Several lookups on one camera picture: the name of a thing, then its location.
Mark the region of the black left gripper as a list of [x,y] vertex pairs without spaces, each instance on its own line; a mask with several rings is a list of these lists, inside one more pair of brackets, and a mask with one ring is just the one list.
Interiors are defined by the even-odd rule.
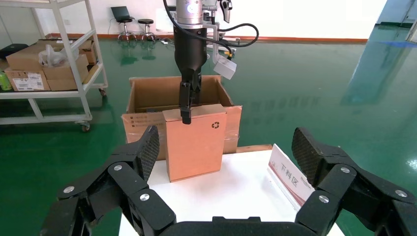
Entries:
[[174,45],[175,62],[185,81],[179,86],[180,115],[183,124],[191,124],[192,102],[200,104],[201,69],[207,61],[207,43],[174,28]]

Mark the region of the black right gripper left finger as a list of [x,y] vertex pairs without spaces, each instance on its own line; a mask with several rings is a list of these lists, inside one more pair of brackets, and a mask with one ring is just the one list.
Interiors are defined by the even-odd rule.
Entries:
[[138,141],[118,147],[103,165],[58,191],[41,235],[89,236],[116,208],[137,234],[161,235],[176,223],[176,215],[148,185],[159,150],[158,129],[148,126]]

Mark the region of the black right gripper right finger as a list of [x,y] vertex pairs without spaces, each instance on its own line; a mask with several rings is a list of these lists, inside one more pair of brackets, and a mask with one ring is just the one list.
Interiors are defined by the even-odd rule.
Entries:
[[414,236],[417,199],[408,190],[361,168],[342,148],[295,129],[292,153],[314,191],[295,222],[325,236],[340,212],[353,214],[377,236]]

